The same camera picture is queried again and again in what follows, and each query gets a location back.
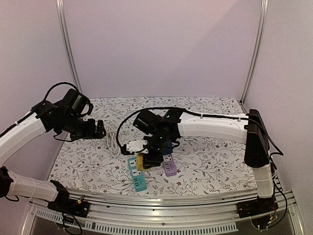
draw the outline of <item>white wall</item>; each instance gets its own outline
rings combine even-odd
[[[247,107],[259,109],[272,139],[279,176],[313,234],[313,1],[269,1]]]
[[[55,1],[5,0],[0,4],[0,132],[42,100],[47,89],[71,81]],[[51,93],[57,101],[66,88]],[[45,180],[60,146],[50,134],[35,139],[5,166]],[[24,220],[26,199],[0,199],[0,234],[16,235]]]
[[[260,0],[67,0],[64,5],[87,96],[241,95]]]

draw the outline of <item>teal power strip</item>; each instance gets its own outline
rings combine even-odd
[[[128,159],[128,166],[131,171],[133,183],[137,192],[147,189],[147,184],[141,170],[137,170],[136,158]]]

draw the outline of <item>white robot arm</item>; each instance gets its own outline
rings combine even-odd
[[[130,142],[121,146],[125,155],[142,153],[144,168],[159,166],[163,162],[162,151],[168,141],[181,137],[213,137],[246,144],[245,163],[252,168],[257,184],[258,198],[237,205],[240,217],[272,211],[277,208],[274,196],[274,167],[268,155],[268,134],[257,110],[248,115],[199,114],[182,108],[173,108],[163,116],[143,109],[137,115],[134,126],[145,134],[145,141]]]
[[[89,107],[88,111],[82,114],[86,106]],[[82,119],[82,117],[91,114],[92,108],[90,100],[79,93],[77,88],[70,89],[62,100],[54,104],[47,101],[45,97],[23,118],[1,133],[0,197],[14,195],[38,198],[53,202],[50,204],[50,208],[56,211],[68,208],[72,201],[69,199],[68,191],[59,182],[40,181],[21,176],[7,170],[3,165],[25,144],[52,129],[56,132],[54,138],[62,131],[66,131],[70,133],[71,141],[103,138],[106,131],[102,120],[96,123],[94,119],[87,121]]]

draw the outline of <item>coiled white cable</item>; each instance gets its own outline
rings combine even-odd
[[[121,154],[121,150],[116,143],[116,130],[110,126],[107,126],[106,130],[107,130],[106,136],[107,147],[111,152],[112,156],[117,157]]]

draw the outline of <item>floral tablecloth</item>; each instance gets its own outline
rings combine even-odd
[[[214,114],[240,114],[242,109],[232,98],[140,97],[92,99],[92,118],[102,119],[105,126],[117,128],[133,111],[145,107],[185,107],[192,111]],[[165,111],[154,111],[163,114]],[[126,122],[121,142],[139,140],[144,134]],[[144,172],[147,190],[136,192],[127,159],[111,156],[102,140],[65,142],[49,179],[67,188],[91,192],[151,197],[185,196],[232,192],[255,188],[252,170],[243,162],[245,145],[213,138],[182,138],[173,155],[177,175],[166,177],[163,167]]]

